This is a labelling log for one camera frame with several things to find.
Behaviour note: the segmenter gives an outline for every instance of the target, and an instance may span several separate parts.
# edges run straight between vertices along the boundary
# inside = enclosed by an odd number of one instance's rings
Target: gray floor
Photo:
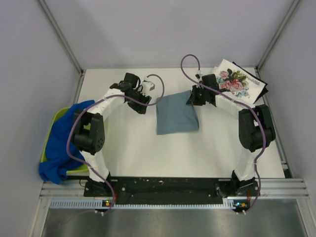
[[[76,216],[81,212],[51,209],[43,237],[307,236],[294,200],[260,200],[246,216],[231,210],[113,210],[105,217],[94,212]]]

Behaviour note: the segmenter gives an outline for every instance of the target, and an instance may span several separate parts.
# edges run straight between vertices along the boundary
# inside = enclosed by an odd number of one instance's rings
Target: floral print
[[[249,97],[247,76],[240,70],[233,72],[231,69],[221,71],[217,78],[220,89],[227,89],[237,97]]]

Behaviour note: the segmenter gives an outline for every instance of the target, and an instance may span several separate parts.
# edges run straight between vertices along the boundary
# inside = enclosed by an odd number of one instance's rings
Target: blue cloth
[[[164,96],[156,106],[157,135],[176,132],[198,131],[199,122],[196,111],[186,102],[191,91]]]
[[[45,148],[47,161],[39,164],[39,174],[44,181],[61,184],[67,178],[67,170],[75,169],[82,165],[81,162],[71,159],[66,152],[66,144],[70,130],[73,126],[73,116],[76,110],[84,110],[92,105],[94,100],[72,105],[69,110],[52,126]],[[69,150],[72,155],[83,159],[83,156],[73,143]]]

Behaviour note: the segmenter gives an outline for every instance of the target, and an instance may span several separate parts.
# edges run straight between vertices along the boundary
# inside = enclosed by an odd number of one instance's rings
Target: white wall
[[[316,207],[316,1],[302,1],[262,70],[286,155]]]
[[[89,69],[179,67],[187,53],[255,66],[293,0],[46,1]]]
[[[78,75],[35,0],[2,0],[0,32],[0,236],[23,237],[42,185],[44,138]]]

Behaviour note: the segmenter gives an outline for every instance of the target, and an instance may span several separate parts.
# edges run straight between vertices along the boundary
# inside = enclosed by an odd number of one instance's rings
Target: green basket
[[[47,145],[47,142],[48,142],[48,137],[50,135],[50,131],[51,131],[51,128],[52,128],[54,122],[56,120],[58,120],[60,117],[62,117],[67,112],[68,109],[69,109],[69,107],[63,108],[63,109],[61,109],[60,111],[58,111],[55,114],[55,117],[54,117],[53,122],[51,123],[50,129],[49,129],[49,134],[47,135],[46,140],[45,140],[45,146],[44,146],[45,148],[46,148],[46,145]],[[44,149],[43,153],[41,154],[40,161],[41,162],[47,161],[47,158],[46,158],[46,155],[45,155],[45,149]],[[76,169],[68,170],[67,174],[75,174],[75,173],[81,173],[81,172],[86,172],[86,171],[88,171],[88,167],[85,164],[83,164],[82,166],[79,166]]]

